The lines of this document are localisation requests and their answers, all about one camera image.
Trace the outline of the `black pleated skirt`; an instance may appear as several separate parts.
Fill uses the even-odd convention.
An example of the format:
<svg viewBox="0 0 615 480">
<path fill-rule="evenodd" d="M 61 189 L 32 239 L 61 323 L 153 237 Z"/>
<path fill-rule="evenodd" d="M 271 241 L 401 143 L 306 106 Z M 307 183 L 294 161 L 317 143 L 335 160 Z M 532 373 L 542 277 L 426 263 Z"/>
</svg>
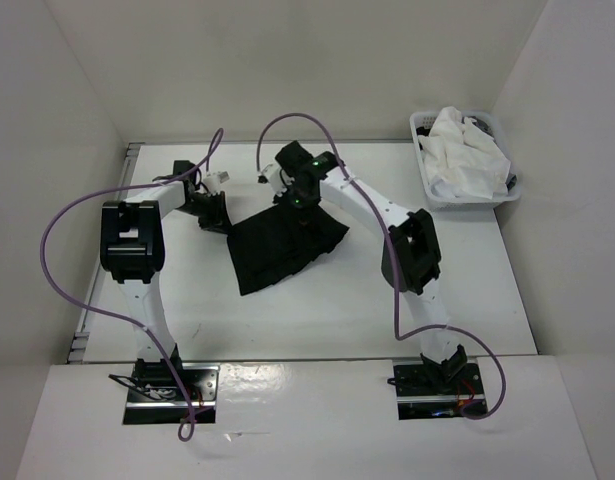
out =
<svg viewBox="0 0 615 480">
<path fill-rule="evenodd" d="M 274 205 L 235 225 L 227 245 L 246 296 L 301 272 L 320 255 L 332 252 L 349 227 L 322 208 Z"/>
</svg>

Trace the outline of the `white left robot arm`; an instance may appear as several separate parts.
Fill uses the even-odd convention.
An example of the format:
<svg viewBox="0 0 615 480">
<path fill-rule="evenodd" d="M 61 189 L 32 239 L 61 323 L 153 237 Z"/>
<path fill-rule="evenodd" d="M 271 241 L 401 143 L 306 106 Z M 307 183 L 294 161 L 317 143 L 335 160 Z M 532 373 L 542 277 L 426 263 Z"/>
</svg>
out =
<svg viewBox="0 0 615 480">
<path fill-rule="evenodd" d="M 226 171 L 201 172 L 176 160 L 172 173 L 153 185 L 102 207 L 100 260 L 125 296 L 137 343 L 133 378 L 167 400 L 185 390 L 186 375 L 165 318 L 160 273 L 166 258 L 162 220 L 179 211 L 198 220 L 205 231 L 226 234 L 231 228 L 222 189 Z"/>
</svg>

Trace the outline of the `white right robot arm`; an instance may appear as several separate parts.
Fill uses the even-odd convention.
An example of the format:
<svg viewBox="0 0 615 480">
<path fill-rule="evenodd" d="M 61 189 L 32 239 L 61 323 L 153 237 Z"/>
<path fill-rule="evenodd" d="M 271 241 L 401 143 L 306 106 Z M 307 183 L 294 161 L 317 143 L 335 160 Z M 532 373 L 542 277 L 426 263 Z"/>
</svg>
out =
<svg viewBox="0 0 615 480">
<path fill-rule="evenodd" d="M 360 180 L 333 153 L 312 155 L 299 142 L 284 146 L 273 163 L 259 173 L 275 201 L 294 210 L 316 207 L 322 200 L 338 206 L 382 242 L 381 273 L 419 322 L 409 334 L 394 320 L 394 336 L 420 338 L 425 381 L 446 393 L 460 380 L 467 363 L 464 347 L 449 328 L 449 314 L 440 292 L 441 251 L 434 221 L 424 209 L 411 211 Z"/>
</svg>

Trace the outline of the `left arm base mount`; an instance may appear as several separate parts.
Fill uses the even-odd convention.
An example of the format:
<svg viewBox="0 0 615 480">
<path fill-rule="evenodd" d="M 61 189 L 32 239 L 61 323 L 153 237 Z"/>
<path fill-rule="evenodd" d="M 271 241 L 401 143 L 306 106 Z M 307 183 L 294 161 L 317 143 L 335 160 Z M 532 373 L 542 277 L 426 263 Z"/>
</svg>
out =
<svg viewBox="0 0 615 480">
<path fill-rule="evenodd" d="M 219 372 L 218 365 L 179 365 L 178 375 L 186 394 L 163 362 L 136 362 L 130 374 L 109 374 L 108 378 L 127 393 L 124 425 L 178 424 L 188 415 L 186 395 L 191 400 L 196 422 L 213 424 L 216 418 Z"/>
</svg>

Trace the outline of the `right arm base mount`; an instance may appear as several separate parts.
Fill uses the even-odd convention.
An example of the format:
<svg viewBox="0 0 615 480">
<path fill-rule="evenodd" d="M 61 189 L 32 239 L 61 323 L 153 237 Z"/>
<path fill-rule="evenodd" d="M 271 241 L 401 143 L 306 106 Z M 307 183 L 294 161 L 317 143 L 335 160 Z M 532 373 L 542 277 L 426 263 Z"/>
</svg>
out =
<svg viewBox="0 0 615 480">
<path fill-rule="evenodd" d="M 387 383 L 394 388 L 401 421 L 480 417 L 489 411 L 476 362 L 440 386 L 432 383 L 421 362 L 394 363 Z"/>
</svg>

